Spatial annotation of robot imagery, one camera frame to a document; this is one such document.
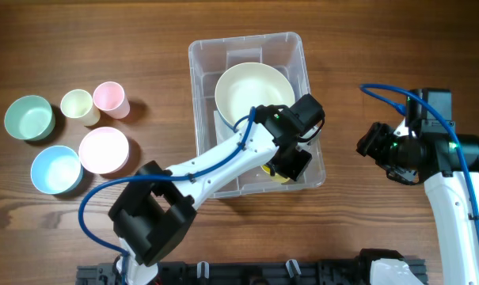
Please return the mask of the yellow cup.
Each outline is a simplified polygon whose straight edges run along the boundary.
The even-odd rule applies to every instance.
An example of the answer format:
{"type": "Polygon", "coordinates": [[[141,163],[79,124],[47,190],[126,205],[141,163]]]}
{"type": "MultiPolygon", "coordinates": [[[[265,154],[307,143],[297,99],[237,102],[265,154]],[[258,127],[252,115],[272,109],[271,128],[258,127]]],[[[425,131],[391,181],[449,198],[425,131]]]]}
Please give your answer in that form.
{"type": "Polygon", "coordinates": [[[274,173],[274,175],[271,175],[271,170],[267,165],[262,165],[261,168],[267,173],[267,175],[276,183],[287,183],[290,179],[286,177],[280,176],[278,173],[274,173]]]}

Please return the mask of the cream plate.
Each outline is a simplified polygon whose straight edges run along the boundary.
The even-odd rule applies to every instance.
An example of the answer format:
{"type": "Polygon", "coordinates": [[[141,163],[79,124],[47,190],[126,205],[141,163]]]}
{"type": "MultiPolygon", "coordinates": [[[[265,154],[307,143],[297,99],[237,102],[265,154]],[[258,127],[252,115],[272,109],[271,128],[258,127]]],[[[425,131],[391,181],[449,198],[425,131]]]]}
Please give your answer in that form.
{"type": "Polygon", "coordinates": [[[215,103],[226,121],[235,125],[251,107],[295,103],[286,77],[263,63],[240,63],[225,71],[215,87],[215,103]]]}

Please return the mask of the blue plate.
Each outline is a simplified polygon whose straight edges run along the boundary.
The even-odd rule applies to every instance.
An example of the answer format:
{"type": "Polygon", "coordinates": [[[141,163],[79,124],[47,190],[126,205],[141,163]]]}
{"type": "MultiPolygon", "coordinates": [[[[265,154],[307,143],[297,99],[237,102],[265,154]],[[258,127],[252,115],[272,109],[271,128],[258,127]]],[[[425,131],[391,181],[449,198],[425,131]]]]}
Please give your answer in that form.
{"type": "Polygon", "coordinates": [[[220,111],[217,111],[218,112],[218,115],[219,115],[219,118],[221,119],[221,121],[232,131],[232,132],[237,132],[238,130],[236,129],[236,127],[234,127],[233,125],[231,125],[230,123],[228,123],[226,121],[226,119],[223,117],[222,113],[220,111]]]}

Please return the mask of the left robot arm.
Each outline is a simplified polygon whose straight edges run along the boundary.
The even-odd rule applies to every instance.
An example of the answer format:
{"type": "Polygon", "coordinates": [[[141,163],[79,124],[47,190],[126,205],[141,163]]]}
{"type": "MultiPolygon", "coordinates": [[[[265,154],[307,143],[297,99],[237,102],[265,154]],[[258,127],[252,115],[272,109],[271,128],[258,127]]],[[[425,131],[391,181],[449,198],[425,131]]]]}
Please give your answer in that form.
{"type": "Polygon", "coordinates": [[[312,160],[301,145],[324,120],[309,94],[290,107],[259,105],[241,130],[204,154],[167,169],[145,164],[108,213],[127,252],[118,263],[123,283],[153,280],[158,262],[181,243],[203,202],[243,173],[266,165],[270,174],[297,181],[312,160]]]}

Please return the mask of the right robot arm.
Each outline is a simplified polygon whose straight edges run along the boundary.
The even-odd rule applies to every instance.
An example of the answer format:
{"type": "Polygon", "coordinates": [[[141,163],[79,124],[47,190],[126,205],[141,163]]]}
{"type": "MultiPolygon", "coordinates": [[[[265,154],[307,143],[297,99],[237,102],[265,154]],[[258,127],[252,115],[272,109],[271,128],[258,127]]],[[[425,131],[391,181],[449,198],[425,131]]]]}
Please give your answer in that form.
{"type": "Polygon", "coordinates": [[[360,86],[402,94],[403,104],[383,97],[404,119],[397,128],[373,123],[358,141],[369,156],[400,184],[422,184],[437,228],[443,279],[449,284],[479,284],[479,137],[459,135],[448,89],[406,90],[392,85],[360,86]]]}

